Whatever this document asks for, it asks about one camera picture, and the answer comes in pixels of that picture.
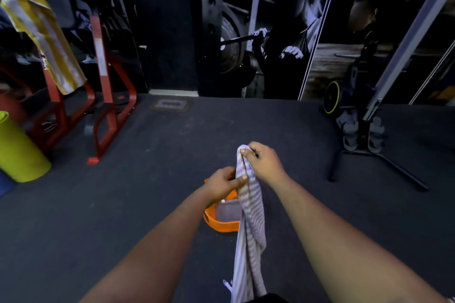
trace weight plate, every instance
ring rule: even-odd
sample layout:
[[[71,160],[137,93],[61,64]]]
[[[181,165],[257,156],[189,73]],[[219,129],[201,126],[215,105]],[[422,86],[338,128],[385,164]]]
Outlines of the weight plate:
[[[223,20],[221,23],[221,41],[245,36],[243,27],[237,16],[229,7],[223,5]],[[221,73],[228,73],[237,70],[242,64],[245,53],[246,42],[231,43],[221,46]]]
[[[340,85],[338,82],[331,82],[325,89],[324,94],[324,112],[326,114],[332,114],[338,106],[340,100]]]

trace yellow foam roller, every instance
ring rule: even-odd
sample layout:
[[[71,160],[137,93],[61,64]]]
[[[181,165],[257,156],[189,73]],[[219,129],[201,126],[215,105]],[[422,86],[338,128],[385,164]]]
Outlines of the yellow foam roller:
[[[0,168],[16,182],[28,182],[46,174],[49,160],[24,131],[0,111]]]

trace yellow towel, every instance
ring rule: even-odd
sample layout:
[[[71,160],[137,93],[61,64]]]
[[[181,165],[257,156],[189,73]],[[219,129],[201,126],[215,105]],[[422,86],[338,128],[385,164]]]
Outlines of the yellow towel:
[[[52,79],[66,95],[84,85],[86,78],[46,0],[1,0],[1,7],[17,31],[25,31],[46,61]]]

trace finger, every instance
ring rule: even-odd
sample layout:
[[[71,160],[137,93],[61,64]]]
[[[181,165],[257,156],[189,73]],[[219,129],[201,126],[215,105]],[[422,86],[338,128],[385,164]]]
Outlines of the finger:
[[[242,149],[240,150],[240,153],[248,160],[248,162],[251,163],[251,165],[254,165],[254,163],[258,160],[253,151]]]
[[[248,176],[243,175],[235,180],[228,181],[228,185],[231,190],[235,190],[237,188],[242,187],[244,184],[248,182]]]
[[[226,180],[231,180],[231,179],[235,178],[235,168],[234,167],[225,167],[221,170],[223,170],[223,177]]]
[[[261,143],[258,142],[251,142],[248,144],[250,149],[252,149],[257,155],[259,155],[265,145],[262,145]]]

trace woman in poster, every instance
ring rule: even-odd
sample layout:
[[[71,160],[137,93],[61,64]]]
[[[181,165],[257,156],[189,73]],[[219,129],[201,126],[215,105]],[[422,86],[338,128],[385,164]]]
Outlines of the woman in poster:
[[[321,0],[274,0],[272,29],[255,32],[253,52],[264,74],[264,97],[299,97],[322,16]]]

